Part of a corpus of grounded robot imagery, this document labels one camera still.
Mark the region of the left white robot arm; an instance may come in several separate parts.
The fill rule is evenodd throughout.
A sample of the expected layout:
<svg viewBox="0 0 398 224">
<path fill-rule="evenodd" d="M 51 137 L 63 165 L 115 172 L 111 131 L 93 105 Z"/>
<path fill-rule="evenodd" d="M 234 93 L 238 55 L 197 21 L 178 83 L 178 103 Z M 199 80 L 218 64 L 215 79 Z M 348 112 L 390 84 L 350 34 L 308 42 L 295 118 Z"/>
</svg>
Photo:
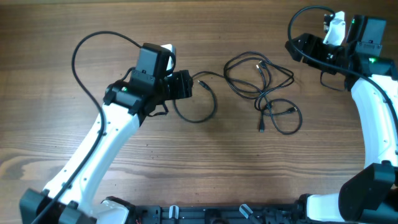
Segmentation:
<svg viewBox="0 0 398 224">
<path fill-rule="evenodd" d="M 99 115 L 63 169 L 38 192 L 28 189 L 19 207 L 23 223 L 129 223 L 134 205 L 108 197 L 93 205 L 101 180 L 126 141 L 157 106 L 189 98 L 193 81 L 187 70 L 176 72 L 171 44 L 144 43 L 129 81 L 110 84 Z"/>
</svg>

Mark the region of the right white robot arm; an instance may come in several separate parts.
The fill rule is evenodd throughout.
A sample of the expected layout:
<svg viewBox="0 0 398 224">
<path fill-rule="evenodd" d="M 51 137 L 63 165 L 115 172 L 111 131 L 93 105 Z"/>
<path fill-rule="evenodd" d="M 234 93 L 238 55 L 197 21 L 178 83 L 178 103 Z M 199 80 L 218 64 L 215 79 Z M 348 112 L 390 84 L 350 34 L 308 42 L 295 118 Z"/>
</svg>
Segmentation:
<svg viewBox="0 0 398 224">
<path fill-rule="evenodd" d="M 324 16 L 324 37 L 289 38 L 291 57 L 322 73 L 340 73 L 358 109 L 365 146 L 364 169 L 328 195 L 304 195 L 308 222 L 397 222 L 397 68 L 382 58 L 386 21 L 344 12 Z"/>
</svg>

